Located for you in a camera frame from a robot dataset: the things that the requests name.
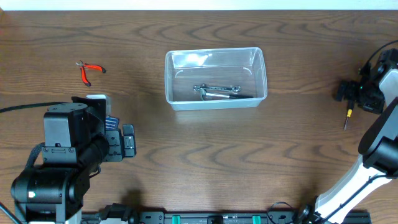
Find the yellow black screwdriver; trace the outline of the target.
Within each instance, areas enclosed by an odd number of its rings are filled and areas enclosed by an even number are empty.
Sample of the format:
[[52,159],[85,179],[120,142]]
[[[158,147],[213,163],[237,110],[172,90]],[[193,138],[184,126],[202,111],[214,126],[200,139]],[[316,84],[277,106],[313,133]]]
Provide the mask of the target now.
[[348,105],[347,105],[347,112],[346,112],[346,118],[345,118],[345,123],[343,126],[343,129],[346,131],[347,126],[348,126],[348,121],[352,115],[352,112],[354,110],[354,101],[353,100],[349,100],[348,101]]

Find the blue screwdriver bit case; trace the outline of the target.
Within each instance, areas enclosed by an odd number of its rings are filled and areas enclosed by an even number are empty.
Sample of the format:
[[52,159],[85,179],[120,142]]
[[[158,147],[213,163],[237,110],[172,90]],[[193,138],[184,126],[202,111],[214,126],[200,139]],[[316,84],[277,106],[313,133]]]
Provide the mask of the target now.
[[119,118],[112,116],[107,116],[105,119],[105,129],[106,130],[117,130],[119,126]]

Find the claw hammer black handle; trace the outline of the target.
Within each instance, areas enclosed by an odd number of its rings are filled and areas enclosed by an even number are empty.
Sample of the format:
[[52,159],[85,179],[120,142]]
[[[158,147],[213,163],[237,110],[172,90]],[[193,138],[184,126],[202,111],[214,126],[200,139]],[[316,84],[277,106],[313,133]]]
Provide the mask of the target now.
[[202,100],[207,100],[207,99],[237,100],[237,99],[253,98],[253,96],[250,96],[250,95],[212,93],[212,92],[207,92],[206,90],[200,90],[200,93],[201,93]]

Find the silver offset wrench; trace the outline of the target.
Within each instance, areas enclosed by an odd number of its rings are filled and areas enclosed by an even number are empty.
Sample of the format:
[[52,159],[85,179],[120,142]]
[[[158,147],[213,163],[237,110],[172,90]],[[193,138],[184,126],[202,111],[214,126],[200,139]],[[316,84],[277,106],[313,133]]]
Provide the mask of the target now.
[[208,86],[206,84],[202,85],[194,85],[193,86],[194,91],[200,91],[200,90],[215,90],[215,91],[228,91],[228,92],[240,92],[241,87],[240,86],[230,86],[230,87],[222,87],[222,86]]

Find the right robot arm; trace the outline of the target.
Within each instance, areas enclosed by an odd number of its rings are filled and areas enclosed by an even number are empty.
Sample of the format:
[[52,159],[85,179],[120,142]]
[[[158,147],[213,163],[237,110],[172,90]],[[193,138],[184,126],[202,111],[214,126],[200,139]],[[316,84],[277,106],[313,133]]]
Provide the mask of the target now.
[[296,213],[292,223],[343,223],[360,201],[397,178],[397,49],[386,43],[373,55],[376,63],[366,61],[360,80],[343,80],[335,100],[347,101],[347,118],[355,107],[378,118],[362,137],[351,169]]

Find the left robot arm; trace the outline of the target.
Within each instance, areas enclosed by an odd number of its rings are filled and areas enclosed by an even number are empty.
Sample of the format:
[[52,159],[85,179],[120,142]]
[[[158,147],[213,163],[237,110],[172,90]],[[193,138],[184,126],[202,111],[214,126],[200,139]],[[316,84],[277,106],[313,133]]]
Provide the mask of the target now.
[[12,183],[14,223],[81,223],[83,197],[104,162],[136,156],[134,126],[119,128],[107,95],[44,103],[44,142]]

